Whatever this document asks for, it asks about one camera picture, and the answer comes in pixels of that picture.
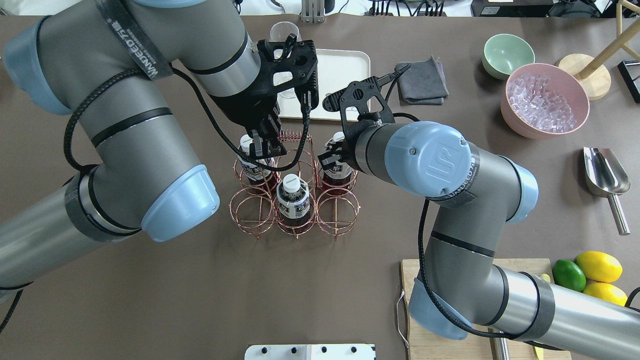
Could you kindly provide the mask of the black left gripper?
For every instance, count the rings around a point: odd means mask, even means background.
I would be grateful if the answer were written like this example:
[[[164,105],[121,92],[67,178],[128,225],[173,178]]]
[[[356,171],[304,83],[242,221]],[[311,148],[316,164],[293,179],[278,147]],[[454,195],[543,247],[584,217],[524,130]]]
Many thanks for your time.
[[[242,126],[252,138],[250,157],[254,160],[265,159],[263,142],[269,144],[272,157],[282,157],[287,153],[281,142],[282,124],[279,118],[277,92],[261,92],[250,95],[246,91],[231,96],[210,95],[215,105],[227,119]]]

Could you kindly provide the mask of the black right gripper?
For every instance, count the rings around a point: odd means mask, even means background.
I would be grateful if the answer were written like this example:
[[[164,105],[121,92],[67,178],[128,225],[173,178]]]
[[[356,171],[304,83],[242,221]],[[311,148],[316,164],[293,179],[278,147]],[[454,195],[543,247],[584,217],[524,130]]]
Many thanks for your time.
[[[338,163],[348,164],[355,171],[363,171],[358,164],[355,150],[346,140],[327,142],[327,150],[318,155],[318,162],[323,171],[331,171]]]

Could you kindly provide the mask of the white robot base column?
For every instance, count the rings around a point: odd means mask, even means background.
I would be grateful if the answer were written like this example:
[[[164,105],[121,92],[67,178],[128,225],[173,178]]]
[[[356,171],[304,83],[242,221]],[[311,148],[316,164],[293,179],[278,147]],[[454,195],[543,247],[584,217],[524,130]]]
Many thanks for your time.
[[[245,360],[375,360],[374,344],[254,344],[245,353]]]

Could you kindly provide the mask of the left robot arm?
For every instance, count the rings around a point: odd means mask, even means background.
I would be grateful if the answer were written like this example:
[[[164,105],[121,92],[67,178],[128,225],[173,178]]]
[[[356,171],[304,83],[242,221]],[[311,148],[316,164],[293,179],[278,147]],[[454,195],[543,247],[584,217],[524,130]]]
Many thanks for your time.
[[[254,43],[230,0],[84,0],[46,16],[3,48],[13,83],[42,109],[69,116],[63,151],[77,173],[1,226],[1,299],[39,276],[146,232],[178,237],[220,199],[156,80],[178,60],[257,146],[279,146],[265,41]]]

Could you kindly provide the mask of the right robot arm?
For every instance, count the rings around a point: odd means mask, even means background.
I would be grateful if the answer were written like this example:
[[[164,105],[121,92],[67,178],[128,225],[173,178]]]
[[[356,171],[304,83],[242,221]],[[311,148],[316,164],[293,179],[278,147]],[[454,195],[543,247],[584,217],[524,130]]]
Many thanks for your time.
[[[639,358],[639,312],[493,263],[506,224],[535,207],[537,180],[507,157],[434,121],[348,123],[318,158],[370,174],[439,206],[409,312],[423,328],[557,347],[601,360]]]

